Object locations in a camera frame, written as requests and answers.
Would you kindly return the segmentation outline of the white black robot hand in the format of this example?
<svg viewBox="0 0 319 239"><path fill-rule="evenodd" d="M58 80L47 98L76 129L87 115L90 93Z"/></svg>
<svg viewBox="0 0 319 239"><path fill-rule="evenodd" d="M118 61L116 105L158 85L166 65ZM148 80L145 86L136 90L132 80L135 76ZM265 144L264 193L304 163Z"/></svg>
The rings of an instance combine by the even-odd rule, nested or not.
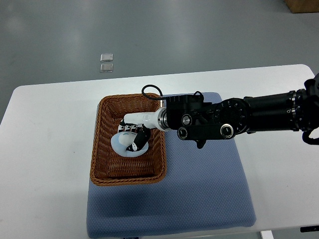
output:
<svg viewBox="0 0 319 239"><path fill-rule="evenodd" d="M148 150L148 140L151 136L150 129L157 128L162 130L158 118L158 112L131 113L124 115L124 121L122 120L119 123L118 132L129 131L128 136L133 142L126 148L127 151ZM144 125L145 127L130 127L128 125L125 126L125 124Z"/></svg>

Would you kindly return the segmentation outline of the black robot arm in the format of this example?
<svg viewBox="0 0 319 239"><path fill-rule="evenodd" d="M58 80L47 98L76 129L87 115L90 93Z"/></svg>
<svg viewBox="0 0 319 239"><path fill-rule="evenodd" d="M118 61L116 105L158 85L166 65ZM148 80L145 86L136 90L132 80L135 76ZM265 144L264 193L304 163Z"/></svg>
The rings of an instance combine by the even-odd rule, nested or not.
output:
<svg viewBox="0 0 319 239"><path fill-rule="evenodd" d="M201 149L207 140L232 139L242 133L292 130L303 132L309 145L319 140L310 134L319 126L319 78L304 83L305 88L262 97L230 98L220 103L205 102L197 91L192 95L144 97L165 101L156 112L126 114L118 132L134 127L138 130L128 151L140 151L151 136L151 129L176 130L181 140L193 140Z"/></svg>

